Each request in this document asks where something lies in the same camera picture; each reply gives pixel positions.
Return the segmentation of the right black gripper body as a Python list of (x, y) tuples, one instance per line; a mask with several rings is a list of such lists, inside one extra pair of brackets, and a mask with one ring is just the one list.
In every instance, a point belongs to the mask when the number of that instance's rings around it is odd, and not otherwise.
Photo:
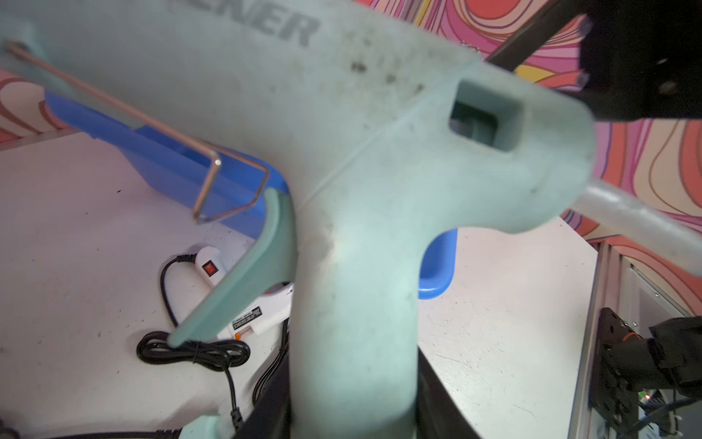
[(588, 78), (570, 97), (597, 120), (700, 119), (698, 1), (548, 1), (487, 62), (513, 71), (576, 16)]

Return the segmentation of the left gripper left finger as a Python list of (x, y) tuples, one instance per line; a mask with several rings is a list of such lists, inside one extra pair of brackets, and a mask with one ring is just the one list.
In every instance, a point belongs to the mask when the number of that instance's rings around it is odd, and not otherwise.
[(252, 414), (233, 439), (288, 439), (291, 437), (291, 385), (289, 359), (274, 373), (271, 383), (255, 405)]

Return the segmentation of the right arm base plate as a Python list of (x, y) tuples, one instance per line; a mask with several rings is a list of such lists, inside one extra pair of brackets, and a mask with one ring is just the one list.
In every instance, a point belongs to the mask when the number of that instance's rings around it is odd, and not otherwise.
[(609, 307), (600, 311), (589, 404), (619, 438), (647, 427), (679, 435), (676, 411), (701, 401), (701, 318), (672, 318), (644, 338)]

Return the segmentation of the blue plastic storage box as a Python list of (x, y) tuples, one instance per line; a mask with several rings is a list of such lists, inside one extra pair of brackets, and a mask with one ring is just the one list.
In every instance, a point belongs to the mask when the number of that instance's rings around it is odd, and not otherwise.
[[(62, 122), (116, 146), (152, 188), (188, 208), (194, 206), (210, 167), (204, 155), (149, 126), (133, 129), (54, 93), (45, 93), (45, 98)], [(202, 212), (208, 217), (250, 202), (265, 176), (263, 170), (233, 157), (223, 155), (221, 160)], [(440, 296), (451, 285), (456, 247), (456, 230), (440, 235), (428, 247), (420, 267), (420, 299)]]

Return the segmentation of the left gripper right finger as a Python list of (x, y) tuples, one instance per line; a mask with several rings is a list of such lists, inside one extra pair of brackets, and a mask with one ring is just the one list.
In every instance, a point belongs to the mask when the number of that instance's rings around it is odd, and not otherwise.
[(429, 360), (418, 353), (417, 437), (424, 439), (480, 439)]

